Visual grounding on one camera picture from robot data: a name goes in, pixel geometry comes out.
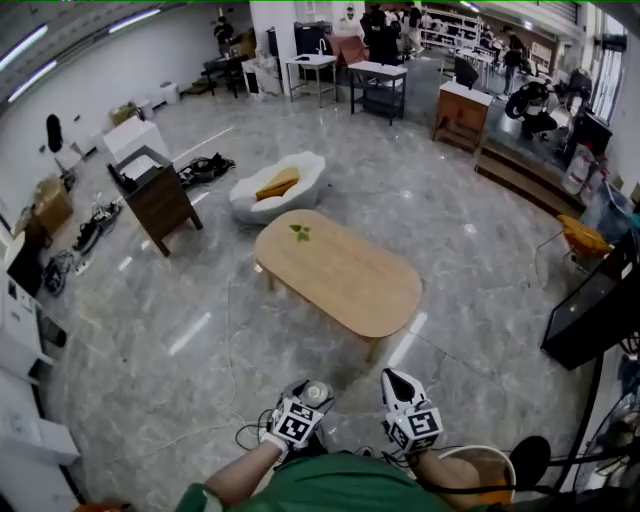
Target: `white armchair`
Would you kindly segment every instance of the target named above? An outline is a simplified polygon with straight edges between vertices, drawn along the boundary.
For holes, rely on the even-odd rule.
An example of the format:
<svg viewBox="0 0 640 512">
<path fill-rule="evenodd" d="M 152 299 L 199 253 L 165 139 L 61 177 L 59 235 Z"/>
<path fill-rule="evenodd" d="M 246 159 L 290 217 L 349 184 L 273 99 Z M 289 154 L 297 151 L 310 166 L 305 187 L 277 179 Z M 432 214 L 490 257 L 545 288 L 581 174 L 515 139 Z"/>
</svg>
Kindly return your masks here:
<svg viewBox="0 0 640 512">
<path fill-rule="evenodd" d="M 283 196 L 269 197 L 258 201 L 256 192 L 264 187 L 280 171 L 293 167 L 298 169 L 300 180 Z M 324 157 L 305 151 L 288 155 L 277 164 L 260 169 L 250 178 L 240 180 L 229 193 L 233 216 L 249 224 L 269 224 L 289 210 L 313 209 L 318 200 L 320 177 L 324 171 Z"/>
</svg>

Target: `wire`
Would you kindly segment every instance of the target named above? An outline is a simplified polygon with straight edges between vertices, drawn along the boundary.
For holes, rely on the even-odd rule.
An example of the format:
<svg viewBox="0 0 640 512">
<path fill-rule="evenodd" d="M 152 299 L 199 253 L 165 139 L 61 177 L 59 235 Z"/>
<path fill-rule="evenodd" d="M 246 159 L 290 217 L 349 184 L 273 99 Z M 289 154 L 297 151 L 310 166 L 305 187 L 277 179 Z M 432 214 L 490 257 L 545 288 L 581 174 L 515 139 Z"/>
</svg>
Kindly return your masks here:
<svg viewBox="0 0 640 512">
<path fill-rule="evenodd" d="M 260 439 L 258 439 L 258 436 L 259 436 L 259 434 L 260 434 L 260 429 L 261 429 L 261 428 L 265 428 L 265 429 L 267 428 L 267 423 L 268 423 L 268 421 L 266 421 L 266 422 L 264 423 L 264 425 L 263 425 L 263 423 L 262 423 L 262 421 L 263 421 L 263 416 L 264 416 L 265 414 L 270 414 L 270 413 L 272 413 L 272 412 L 273 412 L 273 409 L 265 409 L 264 411 L 262 411 L 262 412 L 260 413 L 260 416 L 258 416 L 258 422 L 257 422 L 257 423 L 247 423 L 247 424 L 245 424 L 244 426 L 240 427 L 240 429 L 236 432 L 236 435 L 235 435 L 236 444 L 237 444 L 240 448 L 242 448 L 243 450 L 246 450 L 246 451 L 251 451 L 251 450 L 253 450 L 253 448 L 255 448 L 255 446 L 254 446 L 254 447 L 252 447 L 252 448 L 249 448 L 249 447 L 247 447 L 247 446 L 243 445 L 243 444 L 240 442 L 240 434 L 241 434 L 242 432 L 244 432 L 245 430 L 248 430 L 249 428 L 255 428 L 255 429 L 256 429 L 256 433 L 255 433 L 255 436 L 254 436 L 254 437 L 258 440 L 258 443 L 256 443 L 256 446 L 257 446 L 257 445 L 260 443 Z"/>
</svg>

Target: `cardboard box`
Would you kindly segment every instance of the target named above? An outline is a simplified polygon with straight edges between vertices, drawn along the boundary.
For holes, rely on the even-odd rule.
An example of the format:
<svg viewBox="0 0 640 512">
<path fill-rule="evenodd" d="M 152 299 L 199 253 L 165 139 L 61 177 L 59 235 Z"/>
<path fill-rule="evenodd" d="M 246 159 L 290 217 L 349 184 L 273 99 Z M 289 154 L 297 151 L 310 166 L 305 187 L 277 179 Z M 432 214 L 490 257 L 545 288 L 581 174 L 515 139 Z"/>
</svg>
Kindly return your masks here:
<svg viewBox="0 0 640 512">
<path fill-rule="evenodd" d="M 34 193 L 34 213 L 52 238 L 71 217 L 71 200 L 60 178 L 51 175 L 38 183 Z"/>
</svg>

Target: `green shirt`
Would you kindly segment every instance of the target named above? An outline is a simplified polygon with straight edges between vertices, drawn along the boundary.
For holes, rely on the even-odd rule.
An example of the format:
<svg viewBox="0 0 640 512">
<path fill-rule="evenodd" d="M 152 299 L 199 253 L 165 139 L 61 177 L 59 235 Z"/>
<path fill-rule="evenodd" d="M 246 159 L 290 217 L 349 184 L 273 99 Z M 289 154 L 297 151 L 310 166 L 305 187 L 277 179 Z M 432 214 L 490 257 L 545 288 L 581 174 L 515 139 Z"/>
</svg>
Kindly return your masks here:
<svg viewBox="0 0 640 512">
<path fill-rule="evenodd" d="M 202 512 L 211 490 L 192 484 L 176 512 Z M 219 502 L 209 510 L 223 510 Z M 294 460 L 278 468 L 269 485 L 234 512 L 451 512 L 398 468 L 370 457 L 333 453 Z"/>
</svg>

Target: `white pillar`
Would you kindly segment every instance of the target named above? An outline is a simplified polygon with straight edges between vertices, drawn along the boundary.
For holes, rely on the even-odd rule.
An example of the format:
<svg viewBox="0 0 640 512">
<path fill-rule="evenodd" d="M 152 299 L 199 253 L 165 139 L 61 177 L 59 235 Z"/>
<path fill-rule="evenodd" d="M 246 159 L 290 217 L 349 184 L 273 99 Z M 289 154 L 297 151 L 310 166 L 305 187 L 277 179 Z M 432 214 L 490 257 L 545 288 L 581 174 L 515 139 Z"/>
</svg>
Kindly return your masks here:
<svg viewBox="0 0 640 512">
<path fill-rule="evenodd" d="M 295 2 L 252 1 L 250 7 L 258 47 L 268 52 L 267 30 L 272 27 L 276 29 L 283 89 L 284 93 L 290 96 L 289 69 L 284 61 L 297 55 L 296 38 L 293 32 L 293 24 L 297 21 Z M 292 85 L 298 83 L 297 76 L 291 76 L 291 83 Z"/>
</svg>

